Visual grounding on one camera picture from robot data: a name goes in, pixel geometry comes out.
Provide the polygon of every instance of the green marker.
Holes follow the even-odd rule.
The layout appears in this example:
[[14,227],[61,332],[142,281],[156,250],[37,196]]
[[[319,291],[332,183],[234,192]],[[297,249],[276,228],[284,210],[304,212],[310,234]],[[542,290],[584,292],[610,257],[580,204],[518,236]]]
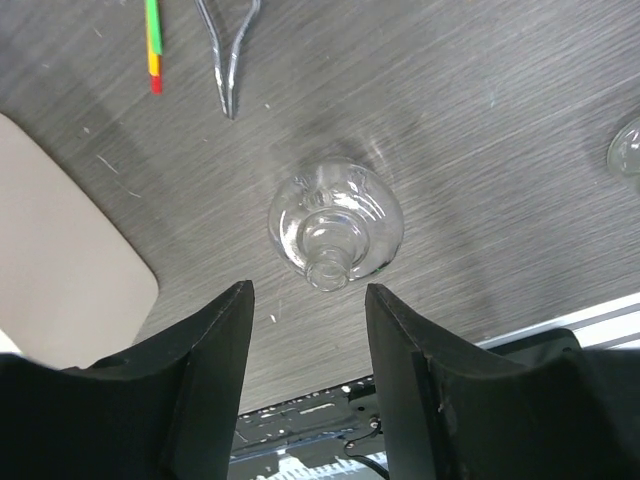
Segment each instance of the green marker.
[[151,48],[156,55],[162,55],[162,31],[160,29],[160,9],[158,0],[146,0],[147,23],[151,32]]

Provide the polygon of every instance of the white object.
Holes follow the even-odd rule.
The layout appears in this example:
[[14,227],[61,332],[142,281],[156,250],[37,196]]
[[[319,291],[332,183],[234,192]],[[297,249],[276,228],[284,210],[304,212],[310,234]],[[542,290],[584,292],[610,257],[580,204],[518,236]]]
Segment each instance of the white object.
[[116,228],[0,115],[0,330],[27,358],[87,367],[132,345],[157,296]]

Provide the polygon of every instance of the gray wooden table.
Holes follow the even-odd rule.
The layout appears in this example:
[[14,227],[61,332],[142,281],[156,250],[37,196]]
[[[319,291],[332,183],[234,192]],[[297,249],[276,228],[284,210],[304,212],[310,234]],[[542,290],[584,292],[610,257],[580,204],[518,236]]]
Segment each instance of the gray wooden table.
[[[210,4],[228,48],[248,1]],[[638,291],[640,202],[605,154],[640,113],[640,1],[264,0],[234,122],[191,1],[163,2],[149,93],[142,5],[3,1],[0,112],[156,273],[141,338],[254,280],[242,410],[371,371],[366,284],[313,291],[269,244],[300,163],[375,168],[406,219],[376,281],[469,340]]]

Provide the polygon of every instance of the scratch on table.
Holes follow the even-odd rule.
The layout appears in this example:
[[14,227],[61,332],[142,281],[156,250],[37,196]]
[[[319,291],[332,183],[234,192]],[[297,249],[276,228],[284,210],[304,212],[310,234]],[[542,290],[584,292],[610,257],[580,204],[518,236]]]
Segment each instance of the scratch on table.
[[96,155],[96,157],[98,157],[98,160],[100,160],[102,163],[104,163],[104,164],[107,166],[107,168],[108,168],[109,170],[111,170],[111,171],[112,171],[113,173],[115,173],[116,175],[120,175],[120,174],[118,173],[118,171],[117,171],[115,168],[113,168],[113,167],[111,166],[111,164],[110,164],[109,162],[107,162],[107,161],[104,159],[104,157],[102,157],[102,156],[100,156],[100,155]]
[[137,193],[133,193],[131,190],[129,190],[127,187],[125,187],[124,185],[122,185],[119,181],[114,180],[114,182],[120,187],[122,188],[125,192],[127,192],[129,195],[131,195],[132,197],[136,197],[136,198],[142,198],[141,195],[138,195]]

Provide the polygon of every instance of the metal tweezers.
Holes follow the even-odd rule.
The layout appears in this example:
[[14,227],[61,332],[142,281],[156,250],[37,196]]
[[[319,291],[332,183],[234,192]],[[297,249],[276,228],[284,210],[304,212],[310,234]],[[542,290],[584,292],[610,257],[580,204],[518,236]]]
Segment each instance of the metal tweezers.
[[218,35],[218,30],[216,29],[215,23],[213,23],[213,17],[209,13],[207,6],[204,3],[204,0],[195,0],[196,6],[198,7],[198,12],[200,12],[200,16],[204,21],[207,30],[209,31],[209,36],[211,37],[211,51],[213,55],[213,69],[216,76],[216,84],[218,85],[218,94],[220,95],[220,103],[222,104],[222,111],[224,114],[230,118],[234,119],[236,113],[236,75],[238,72],[238,60],[240,59],[240,47],[242,44],[242,39],[246,35],[249,27],[253,20],[258,16],[258,12],[260,11],[261,0],[252,0],[251,8],[249,12],[244,17],[242,21],[242,26],[238,33],[236,34],[236,38],[233,40],[233,45],[231,47],[231,55],[229,56],[229,70],[227,71],[227,76],[225,79],[224,75],[224,65],[222,64],[222,55],[220,52],[220,35]]

